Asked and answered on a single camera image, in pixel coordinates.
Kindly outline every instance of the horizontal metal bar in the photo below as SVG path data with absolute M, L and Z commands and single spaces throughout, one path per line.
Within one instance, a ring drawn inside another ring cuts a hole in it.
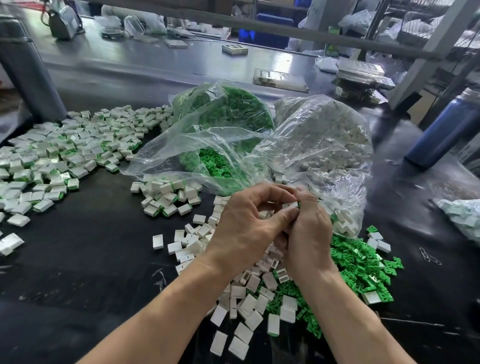
M 377 52 L 389 53 L 402 57 L 413 57 L 432 61 L 439 61 L 442 59 L 440 53 L 425 51 L 414 47 L 380 43 L 373 40 L 359 39 L 350 36 L 340 36 L 337 34 L 318 32 L 309 29 L 300 29 L 287 25 L 261 22 L 253 19 L 236 18 L 234 16 L 216 14 L 212 12 L 203 12 L 193 9 L 168 8 L 162 6 L 161 0 L 93 0 L 90 2 L 101 2 L 107 5 L 153 12 L 179 19 L 189 19 L 208 24 L 243 28 L 257 32 L 277 34 L 279 36 L 291 36 L 294 38 L 319 41 L 337 46 L 374 50 Z

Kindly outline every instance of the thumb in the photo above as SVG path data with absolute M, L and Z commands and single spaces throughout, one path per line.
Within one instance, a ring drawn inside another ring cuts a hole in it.
M 286 229 L 288 225 L 295 220 L 300 213 L 297 207 L 283 208 L 280 211 L 273 214 L 268 220 L 264 220 L 269 226 L 269 231 L 273 233 L 273 236 L 277 236 L 282 230 Z

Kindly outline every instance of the person's left hand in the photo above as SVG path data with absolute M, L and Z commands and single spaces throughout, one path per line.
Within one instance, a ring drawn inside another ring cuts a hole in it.
M 269 244 L 297 218 L 295 189 L 281 184 L 262 183 L 232 195 L 205 252 L 204 263 L 217 267 L 230 279 L 260 260 Z M 277 211 L 261 220 L 259 211 Z

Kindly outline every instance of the hand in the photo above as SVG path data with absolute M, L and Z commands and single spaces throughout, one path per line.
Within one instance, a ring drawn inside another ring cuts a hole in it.
M 222 213 L 212 240 L 200 256 L 204 263 L 219 267 L 230 279 L 260 260 L 274 238 L 297 218 L 299 209 L 282 209 L 295 202 L 295 189 L 262 183 L 232 195 Z M 261 220 L 259 211 L 278 211 Z
M 295 196 L 301 203 L 300 214 L 290 235 L 279 234 L 275 246 L 284 254 L 288 275 L 301 287 L 316 271 L 336 271 L 336 266 L 330 256 L 333 231 L 329 215 L 305 188 L 298 187 Z

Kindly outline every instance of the forearm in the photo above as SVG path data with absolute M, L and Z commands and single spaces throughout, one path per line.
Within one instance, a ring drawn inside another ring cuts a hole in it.
M 301 287 L 339 364 L 415 363 L 336 270 Z
M 79 364 L 177 363 L 198 325 L 227 286 L 195 259 L 149 305 L 114 330 Z

